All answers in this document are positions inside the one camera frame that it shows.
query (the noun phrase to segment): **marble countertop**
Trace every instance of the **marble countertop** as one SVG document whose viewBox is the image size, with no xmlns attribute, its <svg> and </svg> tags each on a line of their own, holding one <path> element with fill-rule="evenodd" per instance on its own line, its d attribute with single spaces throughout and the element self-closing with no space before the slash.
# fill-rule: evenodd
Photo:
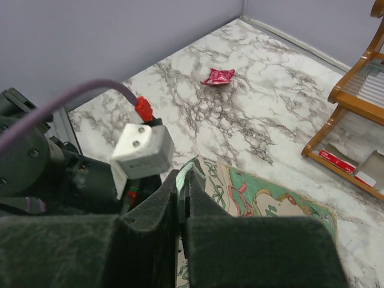
<svg viewBox="0 0 384 288">
<path fill-rule="evenodd" d="M 210 68 L 231 85 L 202 86 Z M 175 141 L 173 167 L 197 154 L 308 195 L 337 212 L 338 251 L 352 287 L 384 285 L 383 203 L 300 153 L 331 115 L 341 77 L 235 20 L 128 79 Z M 85 155 L 107 161 L 133 108 L 107 91 L 70 113 Z"/>
</svg>

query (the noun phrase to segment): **red packet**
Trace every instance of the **red packet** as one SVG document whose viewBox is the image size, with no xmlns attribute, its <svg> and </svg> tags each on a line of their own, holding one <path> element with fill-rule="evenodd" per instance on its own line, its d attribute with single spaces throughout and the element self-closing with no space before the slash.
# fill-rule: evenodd
<svg viewBox="0 0 384 288">
<path fill-rule="evenodd" d="M 233 75 L 235 75 L 235 69 L 216 70 L 211 68 L 211 73 L 209 74 L 208 79 L 204 82 L 200 81 L 200 84 L 209 86 L 228 84 L 231 82 Z"/>
</svg>

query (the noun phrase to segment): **wooden frame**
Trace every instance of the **wooden frame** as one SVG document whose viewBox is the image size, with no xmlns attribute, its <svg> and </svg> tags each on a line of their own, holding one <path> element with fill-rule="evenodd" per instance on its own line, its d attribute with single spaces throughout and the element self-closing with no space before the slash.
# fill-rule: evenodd
<svg viewBox="0 0 384 288">
<path fill-rule="evenodd" d="M 384 16 L 384 0 L 376 0 L 371 17 L 381 18 Z M 360 115 L 368 120 L 384 125 L 384 109 L 382 107 L 364 101 L 354 95 L 342 91 L 342 88 L 348 83 L 351 78 L 359 73 L 373 59 L 381 59 L 384 61 L 384 54 L 380 50 L 384 44 L 384 18 L 373 37 L 370 45 L 360 57 L 359 61 L 346 73 L 344 77 L 334 86 L 329 94 L 328 101 L 337 103 L 337 107 L 325 125 L 316 133 L 316 135 L 306 144 L 301 152 L 303 157 L 310 157 L 321 165 L 324 165 L 331 171 L 347 179 L 373 196 L 384 200 L 384 195 L 380 194 L 375 189 L 365 185 L 353 176 L 337 168 L 333 164 L 327 162 L 312 151 L 320 144 L 320 142 L 328 135 L 329 132 L 341 121 L 348 111 Z"/>
</svg>

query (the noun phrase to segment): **red connector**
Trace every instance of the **red connector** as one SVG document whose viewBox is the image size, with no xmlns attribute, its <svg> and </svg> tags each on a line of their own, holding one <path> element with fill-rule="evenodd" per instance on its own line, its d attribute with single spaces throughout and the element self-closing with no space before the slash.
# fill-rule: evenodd
<svg viewBox="0 0 384 288">
<path fill-rule="evenodd" d="M 144 97 L 139 97 L 137 100 L 139 102 L 137 102 L 137 105 L 134 108 L 135 111 L 137 112 L 137 114 L 139 114 L 139 116 L 143 119 L 144 122 L 151 121 L 153 118 L 153 110 L 150 103 Z"/>
</svg>

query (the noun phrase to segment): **baseboard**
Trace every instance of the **baseboard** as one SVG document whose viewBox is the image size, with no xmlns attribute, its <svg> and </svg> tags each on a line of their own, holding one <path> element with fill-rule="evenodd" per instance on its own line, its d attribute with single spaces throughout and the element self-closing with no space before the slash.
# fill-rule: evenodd
<svg viewBox="0 0 384 288">
<path fill-rule="evenodd" d="M 302 50 L 306 51 L 307 53 L 312 54 L 317 58 L 320 58 L 321 60 L 327 62 L 331 66 L 334 66 L 335 68 L 337 68 L 343 72 L 347 72 L 351 68 L 348 65 L 336 60 L 335 58 L 332 58 L 329 55 L 323 53 L 322 51 L 308 45 L 307 43 L 300 41 L 300 40 L 292 37 L 291 35 L 283 32 L 283 31 L 280 31 L 280 30 L 278 30 L 278 29 L 276 29 L 270 25 L 267 25 L 261 21 L 255 20 L 255 19 L 250 18 L 250 17 L 245 16 L 245 15 L 242 15 L 240 17 L 240 19 L 243 20 L 244 22 L 252 25 L 255 28 L 262 28 L 262 29 L 276 35 L 277 37 L 282 38 L 282 39 L 292 43 L 293 45 L 301 48 Z"/>
</svg>

